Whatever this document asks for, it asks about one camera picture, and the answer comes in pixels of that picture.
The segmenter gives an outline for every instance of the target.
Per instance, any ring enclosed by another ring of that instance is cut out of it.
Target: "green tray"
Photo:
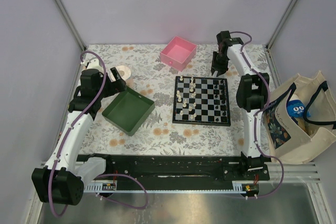
[[[102,115],[128,136],[133,136],[154,107],[154,101],[126,87],[126,90],[117,95]]]

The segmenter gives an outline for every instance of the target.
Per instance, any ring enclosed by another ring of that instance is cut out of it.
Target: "pink container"
[[[160,53],[163,63],[182,71],[196,54],[197,46],[175,36]]]

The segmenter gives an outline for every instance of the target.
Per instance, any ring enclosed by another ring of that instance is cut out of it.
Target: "gray wall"
[[[322,70],[336,94],[336,1],[299,0],[271,48],[281,81],[297,72],[312,76]],[[316,159],[330,207],[336,209],[336,144]]]
[[[86,44],[216,43],[225,30],[267,43],[290,0],[62,0]]]
[[[79,48],[53,0],[0,0],[0,222],[20,223],[51,154]]]

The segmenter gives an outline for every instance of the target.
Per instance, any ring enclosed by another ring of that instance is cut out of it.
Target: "black and white checkered board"
[[[176,76],[173,123],[230,126],[227,80],[194,77],[196,97],[192,98],[190,78],[184,76],[183,81],[180,81],[180,77]],[[177,101],[177,90],[180,91],[182,102]],[[185,108],[182,106],[184,100],[187,100]],[[190,116],[194,113],[197,116],[191,119]]]

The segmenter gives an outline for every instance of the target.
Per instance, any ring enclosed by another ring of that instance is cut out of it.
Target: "beige bag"
[[[287,113],[293,94],[306,104],[302,120],[306,131]],[[297,74],[272,92],[270,100],[265,126],[271,155],[285,164],[304,164],[335,142],[336,103],[320,71],[311,79]]]

